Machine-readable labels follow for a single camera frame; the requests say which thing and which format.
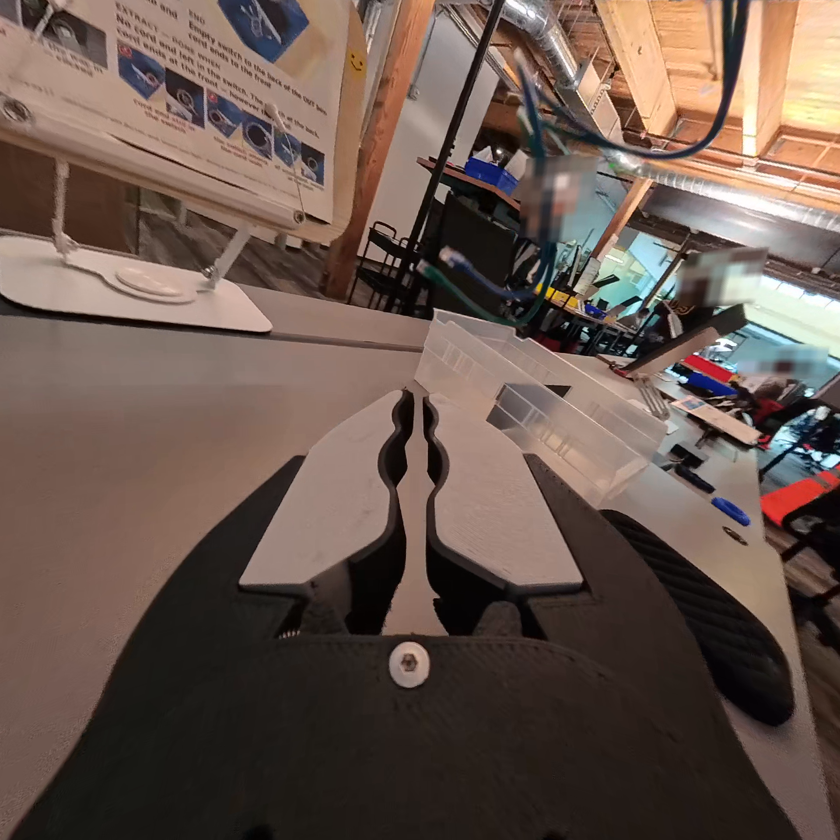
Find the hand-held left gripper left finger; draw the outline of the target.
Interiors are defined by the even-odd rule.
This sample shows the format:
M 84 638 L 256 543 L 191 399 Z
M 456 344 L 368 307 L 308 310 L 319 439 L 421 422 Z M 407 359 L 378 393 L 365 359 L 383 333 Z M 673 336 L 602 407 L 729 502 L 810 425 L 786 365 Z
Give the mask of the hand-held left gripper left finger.
M 350 633 L 380 634 L 406 566 L 397 487 L 413 421 L 414 395 L 392 391 L 312 446 L 239 588 L 325 602 Z

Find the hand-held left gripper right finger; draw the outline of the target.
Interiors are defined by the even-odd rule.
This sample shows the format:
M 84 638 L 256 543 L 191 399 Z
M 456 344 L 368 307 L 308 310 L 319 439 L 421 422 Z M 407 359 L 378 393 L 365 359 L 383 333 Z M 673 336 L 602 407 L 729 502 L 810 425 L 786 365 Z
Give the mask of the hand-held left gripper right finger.
M 577 595 L 585 578 L 525 454 L 440 393 L 423 399 L 426 573 L 438 621 L 468 636 L 493 603 L 520 616 L 539 596 Z

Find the clear plastic bin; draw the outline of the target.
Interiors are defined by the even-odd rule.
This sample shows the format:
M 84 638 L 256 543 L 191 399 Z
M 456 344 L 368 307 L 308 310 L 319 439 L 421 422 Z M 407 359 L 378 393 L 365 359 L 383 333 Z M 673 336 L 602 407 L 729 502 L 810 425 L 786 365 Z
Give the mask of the clear plastic bin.
M 415 379 L 533 453 L 596 508 L 619 496 L 668 434 L 633 383 L 629 395 L 513 328 L 436 310 Z

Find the black carbon-pattern pad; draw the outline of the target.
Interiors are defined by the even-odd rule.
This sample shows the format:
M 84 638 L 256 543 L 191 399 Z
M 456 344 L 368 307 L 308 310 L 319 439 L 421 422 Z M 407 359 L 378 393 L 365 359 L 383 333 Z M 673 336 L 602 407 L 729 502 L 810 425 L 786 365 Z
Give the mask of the black carbon-pattern pad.
M 775 637 L 749 609 L 658 535 L 626 514 L 603 517 L 645 561 L 683 616 L 719 692 L 777 728 L 795 711 L 791 668 Z

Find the dark tilted board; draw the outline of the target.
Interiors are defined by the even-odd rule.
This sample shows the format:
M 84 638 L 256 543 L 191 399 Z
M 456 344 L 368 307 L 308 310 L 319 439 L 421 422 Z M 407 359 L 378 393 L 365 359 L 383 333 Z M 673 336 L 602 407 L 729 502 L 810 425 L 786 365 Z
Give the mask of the dark tilted board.
M 622 375 L 627 379 L 639 380 L 661 373 L 671 365 L 683 362 L 692 354 L 742 329 L 747 323 L 743 304 L 729 307 L 666 342 L 656 351 L 628 364 L 623 368 Z

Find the red chair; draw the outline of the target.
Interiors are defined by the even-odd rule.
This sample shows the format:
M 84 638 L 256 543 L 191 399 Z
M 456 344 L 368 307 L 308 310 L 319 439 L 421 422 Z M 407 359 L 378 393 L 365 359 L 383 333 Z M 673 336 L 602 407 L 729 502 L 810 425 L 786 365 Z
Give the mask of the red chair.
M 784 516 L 839 486 L 839 465 L 762 496 L 763 515 L 780 527 Z

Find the blue storage bin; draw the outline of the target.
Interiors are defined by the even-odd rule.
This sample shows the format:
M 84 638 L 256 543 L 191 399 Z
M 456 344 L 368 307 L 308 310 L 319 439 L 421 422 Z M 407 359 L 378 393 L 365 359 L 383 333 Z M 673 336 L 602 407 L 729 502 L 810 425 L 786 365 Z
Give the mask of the blue storage bin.
M 508 166 L 500 166 L 477 157 L 470 157 L 464 166 L 465 174 L 475 180 L 494 186 L 508 196 L 513 196 L 523 177 L 529 158 L 515 154 Z

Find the black metal pole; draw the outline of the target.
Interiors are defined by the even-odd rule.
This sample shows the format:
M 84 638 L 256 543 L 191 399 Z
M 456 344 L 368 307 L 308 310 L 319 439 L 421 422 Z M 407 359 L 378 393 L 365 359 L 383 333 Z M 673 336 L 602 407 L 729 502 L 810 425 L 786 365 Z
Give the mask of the black metal pole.
M 470 133 L 461 129 L 465 114 L 471 108 L 470 103 L 504 6 L 503 1 L 490 4 L 485 24 L 479 32 L 479 40 L 470 52 L 466 52 L 466 37 L 462 35 L 458 37 L 458 43 L 441 45 L 440 49 L 433 48 L 433 60 L 423 59 L 423 67 L 418 76 L 420 81 L 424 81 L 424 76 L 427 76 L 427 84 L 421 85 L 420 105 L 412 105 L 410 98 L 403 105 L 391 148 L 398 152 L 411 151 L 415 155 L 411 159 L 400 155 L 401 165 L 394 167 L 394 178 L 385 178 L 385 183 L 378 190 L 379 194 L 388 199 L 390 208 L 400 210 L 400 215 L 410 209 L 414 210 L 413 226 L 405 242 L 406 253 L 394 279 L 396 285 L 402 284 L 408 275 L 410 261 L 424 231 L 450 154 L 458 144 L 462 145 L 463 152 L 469 152 L 471 143 L 465 142 L 463 138 L 474 140 L 477 136 L 477 131 Z M 418 167 L 416 144 L 420 140 L 424 142 L 425 152 L 432 150 L 432 140 L 438 140 L 438 144 L 433 169 L 429 171 L 423 168 L 426 181 L 423 183 L 423 191 L 416 193 L 414 186 L 417 177 L 408 165 Z

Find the wooden support post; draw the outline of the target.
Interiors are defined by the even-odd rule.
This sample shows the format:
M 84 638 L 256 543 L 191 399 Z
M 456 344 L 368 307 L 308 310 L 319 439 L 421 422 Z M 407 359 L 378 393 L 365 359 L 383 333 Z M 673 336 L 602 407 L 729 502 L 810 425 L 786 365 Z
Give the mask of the wooden support post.
M 352 214 L 343 234 L 330 246 L 320 284 L 321 292 L 327 298 L 347 299 L 358 248 L 433 10 L 433 1 L 402 1 L 397 5 L 370 118 L 360 143 Z

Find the silver ventilation duct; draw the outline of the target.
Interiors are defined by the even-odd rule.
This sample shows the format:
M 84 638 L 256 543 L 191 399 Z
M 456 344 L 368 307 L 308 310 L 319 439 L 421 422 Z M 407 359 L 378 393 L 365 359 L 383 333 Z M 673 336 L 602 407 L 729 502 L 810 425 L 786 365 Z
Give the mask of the silver ventilation duct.
M 728 116 L 735 90 L 733 75 L 742 63 L 748 4 L 725 2 L 724 6 L 734 11 L 733 25 L 737 32 L 722 41 L 725 73 L 718 110 L 702 139 L 676 151 L 646 150 L 618 143 L 623 134 L 618 120 L 607 133 L 601 131 L 606 121 L 599 122 L 594 117 L 595 106 L 590 106 L 582 97 L 584 66 L 575 58 L 564 30 L 550 14 L 546 2 L 505 2 L 501 15 L 528 36 L 549 62 L 555 77 L 551 92 L 537 92 L 531 87 L 531 96 L 548 108 L 557 120 L 553 131 L 558 137 L 597 149 L 614 168 L 637 179 L 837 234 L 839 216 L 834 211 L 710 180 L 674 167 L 674 164 L 687 163 L 698 153 L 708 150 Z

